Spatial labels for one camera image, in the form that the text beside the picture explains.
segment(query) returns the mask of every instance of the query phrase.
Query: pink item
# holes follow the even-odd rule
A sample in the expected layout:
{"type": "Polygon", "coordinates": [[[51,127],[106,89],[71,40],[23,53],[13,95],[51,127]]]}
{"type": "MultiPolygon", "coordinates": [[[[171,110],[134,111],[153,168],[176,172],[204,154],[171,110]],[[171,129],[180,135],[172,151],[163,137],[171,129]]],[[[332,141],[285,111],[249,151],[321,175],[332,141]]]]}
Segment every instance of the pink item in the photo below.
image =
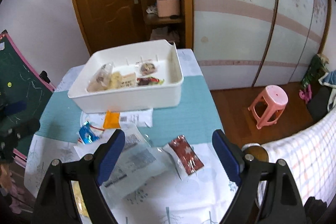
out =
{"type": "Polygon", "coordinates": [[[27,164],[27,162],[24,161],[23,159],[21,159],[20,157],[15,156],[15,158],[14,158],[14,162],[15,162],[16,164],[20,165],[21,167],[23,167],[24,169],[26,168],[26,164],[27,164]]]}
{"type": "Polygon", "coordinates": [[[259,93],[257,98],[249,106],[248,110],[252,112],[253,117],[257,121],[257,129],[261,129],[263,126],[270,126],[277,123],[279,117],[284,111],[288,103],[288,97],[286,92],[277,85],[268,85],[262,92],[259,93]],[[266,102],[267,108],[261,117],[257,115],[254,107],[258,102],[266,102]],[[276,115],[275,120],[269,122],[268,120],[276,115]]]}
{"type": "Polygon", "coordinates": [[[9,190],[10,195],[12,195],[12,204],[9,206],[10,209],[12,210],[13,213],[15,214],[20,214],[22,212],[22,209],[20,207],[21,202],[19,202],[18,200],[24,202],[25,198],[24,198],[24,194],[25,194],[25,190],[23,190],[20,187],[17,187],[15,185],[15,180],[11,179],[13,182],[13,186],[12,188],[9,190]]]}
{"type": "Polygon", "coordinates": [[[18,151],[16,148],[13,149],[13,153],[18,157],[20,157],[21,159],[27,161],[27,157],[23,155],[20,151],[18,151]]]}
{"type": "Polygon", "coordinates": [[[310,102],[312,96],[310,84],[307,86],[307,88],[304,89],[304,91],[302,90],[299,91],[299,96],[302,100],[305,101],[306,104],[310,102]]]}
{"type": "Polygon", "coordinates": [[[180,15],[180,0],[157,0],[158,17],[170,17],[180,15]]]}

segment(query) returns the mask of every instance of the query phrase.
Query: teal table runner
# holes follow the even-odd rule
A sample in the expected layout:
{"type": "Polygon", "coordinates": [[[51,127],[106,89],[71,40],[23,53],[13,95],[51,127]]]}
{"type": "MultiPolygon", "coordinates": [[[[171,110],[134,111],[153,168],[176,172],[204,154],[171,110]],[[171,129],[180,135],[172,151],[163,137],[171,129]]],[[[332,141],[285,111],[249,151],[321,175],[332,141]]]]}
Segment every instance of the teal table runner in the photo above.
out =
{"type": "MultiPolygon", "coordinates": [[[[41,116],[39,136],[76,143],[80,128],[80,108],[68,98],[68,91],[53,93],[41,116]]],[[[140,127],[154,146],[184,134],[190,144],[211,142],[214,130],[222,129],[216,106],[203,76],[187,76],[177,107],[154,109],[153,127],[140,127]]]]}

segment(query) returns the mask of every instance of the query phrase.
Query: pink stool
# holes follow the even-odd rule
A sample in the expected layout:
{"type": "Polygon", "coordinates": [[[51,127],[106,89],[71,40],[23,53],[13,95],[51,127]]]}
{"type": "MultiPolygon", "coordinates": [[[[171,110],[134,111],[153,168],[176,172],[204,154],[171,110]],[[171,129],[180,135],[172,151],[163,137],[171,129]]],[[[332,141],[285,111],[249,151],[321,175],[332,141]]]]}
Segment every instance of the pink stool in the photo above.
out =
{"type": "Polygon", "coordinates": [[[288,97],[286,92],[277,85],[268,85],[262,92],[259,93],[257,98],[249,106],[248,110],[252,112],[253,117],[257,121],[257,129],[261,129],[263,126],[270,126],[277,123],[279,117],[284,111],[288,103],[288,97]],[[258,102],[266,102],[267,108],[261,117],[255,112],[254,107],[258,102]],[[276,115],[276,118],[269,122],[268,120],[276,115]]]}

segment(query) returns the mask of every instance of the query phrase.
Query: red snack package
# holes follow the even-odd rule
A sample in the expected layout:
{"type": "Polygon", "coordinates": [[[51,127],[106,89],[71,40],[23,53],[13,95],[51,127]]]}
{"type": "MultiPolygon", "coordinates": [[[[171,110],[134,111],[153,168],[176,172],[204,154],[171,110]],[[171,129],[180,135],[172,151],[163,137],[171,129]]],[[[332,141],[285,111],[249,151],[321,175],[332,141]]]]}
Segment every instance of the red snack package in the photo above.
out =
{"type": "Polygon", "coordinates": [[[184,135],[167,143],[163,148],[174,159],[178,174],[181,179],[190,176],[201,169],[204,164],[192,150],[184,135]]]}

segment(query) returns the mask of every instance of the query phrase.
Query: wardrobe door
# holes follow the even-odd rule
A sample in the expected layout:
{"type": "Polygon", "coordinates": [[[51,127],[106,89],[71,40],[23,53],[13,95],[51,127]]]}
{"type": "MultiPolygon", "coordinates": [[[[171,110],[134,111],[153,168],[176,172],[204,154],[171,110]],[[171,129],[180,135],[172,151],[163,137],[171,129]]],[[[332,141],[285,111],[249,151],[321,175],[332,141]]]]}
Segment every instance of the wardrobe door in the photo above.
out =
{"type": "Polygon", "coordinates": [[[279,0],[276,24],[255,86],[289,82],[305,47],[314,0],[279,0]]]}
{"type": "Polygon", "coordinates": [[[299,63],[290,82],[301,81],[312,57],[317,54],[327,19],[328,0],[314,0],[314,8],[309,35],[299,63]]]}
{"type": "Polygon", "coordinates": [[[210,89],[251,86],[275,0],[194,0],[194,53],[210,89]]]}

